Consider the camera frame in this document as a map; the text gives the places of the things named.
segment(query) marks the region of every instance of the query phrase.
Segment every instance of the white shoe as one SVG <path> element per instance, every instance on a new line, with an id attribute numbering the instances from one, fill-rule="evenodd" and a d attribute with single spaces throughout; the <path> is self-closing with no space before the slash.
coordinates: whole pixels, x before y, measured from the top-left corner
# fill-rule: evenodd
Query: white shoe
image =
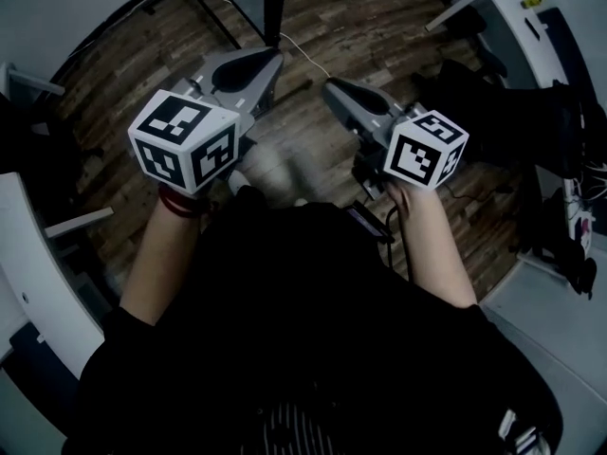
<path id="1" fill-rule="evenodd" d="M 242 173 L 233 171 L 228 177 L 228 187 L 230 187 L 231 193 L 236 195 L 244 186 L 250 186 L 250 182 Z"/>

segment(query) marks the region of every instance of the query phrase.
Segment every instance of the forearm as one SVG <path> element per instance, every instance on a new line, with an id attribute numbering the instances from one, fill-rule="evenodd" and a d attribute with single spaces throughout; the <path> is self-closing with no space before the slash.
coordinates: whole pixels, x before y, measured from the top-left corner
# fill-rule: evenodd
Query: forearm
<path id="1" fill-rule="evenodd" d="M 120 306 L 155 325 L 185 280 L 198 238 L 198 218 L 184 218 L 158 201 L 145 229 Z"/>
<path id="2" fill-rule="evenodd" d="M 476 303 L 447 214 L 435 191 L 405 191 L 398 217 L 415 284 L 456 307 Z"/>

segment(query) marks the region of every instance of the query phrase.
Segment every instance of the red bracelet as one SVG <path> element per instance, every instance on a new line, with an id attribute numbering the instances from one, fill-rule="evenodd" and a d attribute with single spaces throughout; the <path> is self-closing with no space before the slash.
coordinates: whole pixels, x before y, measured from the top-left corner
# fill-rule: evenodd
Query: red bracelet
<path id="1" fill-rule="evenodd" d="M 171 189 L 166 184 L 160 184 L 158 186 L 158 192 L 162 193 L 167 199 L 183 209 L 202 211 L 209 206 L 209 199 L 207 199 L 207 197 L 199 199 L 188 197 L 175 189 Z"/>
<path id="2" fill-rule="evenodd" d="M 160 200 L 162 201 L 162 204 L 164 204 L 165 208 L 167 208 L 173 214 L 178 215 L 179 217 L 194 218 L 194 217 L 198 217 L 200 215 L 196 211 L 193 211 L 193 210 L 184 210 L 184 209 L 180 209 L 180 208 L 176 207 L 175 204 L 173 204 L 162 193 L 158 197 L 160 197 Z"/>

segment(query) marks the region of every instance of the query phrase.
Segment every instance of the desk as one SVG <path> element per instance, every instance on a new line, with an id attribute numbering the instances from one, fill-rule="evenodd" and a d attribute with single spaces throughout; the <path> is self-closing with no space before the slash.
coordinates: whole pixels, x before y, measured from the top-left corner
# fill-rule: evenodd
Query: desk
<path id="1" fill-rule="evenodd" d="M 458 0 L 428 23 L 426 25 L 426 30 L 432 31 L 438 28 L 458 11 L 477 1 L 479 0 Z M 529 68 L 531 69 L 537 86 L 540 88 L 551 87 L 554 84 L 554 81 L 568 84 L 559 56 L 552 46 L 550 38 L 548 37 L 548 34 L 546 34 L 543 24 L 540 22 L 535 11 L 533 9 L 523 9 L 521 6 L 523 0 L 487 1 L 497 9 L 506 22 L 507 27 L 512 32 L 516 43 L 529 64 Z M 533 30 L 529 28 L 525 19 L 535 29 L 539 39 L 534 34 Z M 481 43 L 485 46 L 487 45 L 487 43 L 483 42 L 482 38 Z M 554 183 L 554 176 L 546 176 L 547 174 L 550 174 L 548 171 L 539 167 L 537 169 L 541 183 Z M 565 203 L 565 221 L 567 230 L 569 231 L 569 237 L 576 240 L 576 237 L 578 236 L 581 245 L 586 254 L 588 254 L 592 237 L 592 213 L 581 207 L 580 199 L 576 195 L 574 180 L 558 179 L 558 185 L 562 187 L 563 201 Z M 551 189 L 552 191 L 543 188 L 543 196 L 552 195 L 555 188 Z"/>
<path id="2" fill-rule="evenodd" d="M 55 260 L 17 173 L 0 175 L 0 264 L 28 318 L 77 377 L 103 342 Z"/>

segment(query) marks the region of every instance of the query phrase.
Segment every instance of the wooden floor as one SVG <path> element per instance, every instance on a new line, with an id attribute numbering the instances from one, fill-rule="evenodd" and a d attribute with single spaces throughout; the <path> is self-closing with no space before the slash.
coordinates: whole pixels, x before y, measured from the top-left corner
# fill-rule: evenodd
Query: wooden floor
<path id="1" fill-rule="evenodd" d="M 228 4 L 206 0 L 242 46 L 261 40 Z M 410 76 L 433 75 L 445 59 L 478 67 L 466 41 L 444 32 L 428 34 L 423 26 L 443 8 L 439 0 L 285 0 L 282 31 L 293 38 L 331 75 L 382 87 L 402 103 L 416 98 Z M 120 287 L 156 201 L 156 184 L 139 170 L 127 140 L 127 128 L 158 88 L 170 89 L 189 77 L 211 53 L 230 45 L 193 0 L 162 0 L 156 13 L 134 11 L 82 52 L 61 78 L 67 92 L 50 100 L 60 118 L 76 121 L 83 149 L 102 147 L 103 158 L 90 157 L 78 184 L 83 210 L 111 206 L 115 215 L 89 228 L 89 236 L 108 280 Z M 285 67 L 277 98 L 306 79 L 313 87 L 261 118 L 249 136 L 259 145 L 241 170 L 264 191 L 271 204 L 283 207 L 298 197 L 339 206 L 364 200 L 350 174 L 357 140 L 346 133 L 321 99 L 324 74 L 287 40 L 281 42 Z M 479 298 L 514 265 L 508 251 L 518 243 L 515 222 L 518 194 L 490 194 L 501 183 L 517 187 L 520 177 L 482 164 L 460 165 L 449 182 L 455 199 L 440 194 L 460 253 Z M 215 191 L 226 195 L 225 186 Z M 391 204 L 383 197 L 367 206 L 382 220 Z M 392 228 L 397 228 L 396 221 Z M 385 258 L 385 250 L 380 247 Z M 405 275 L 400 240 L 394 247 L 395 269 Z"/>

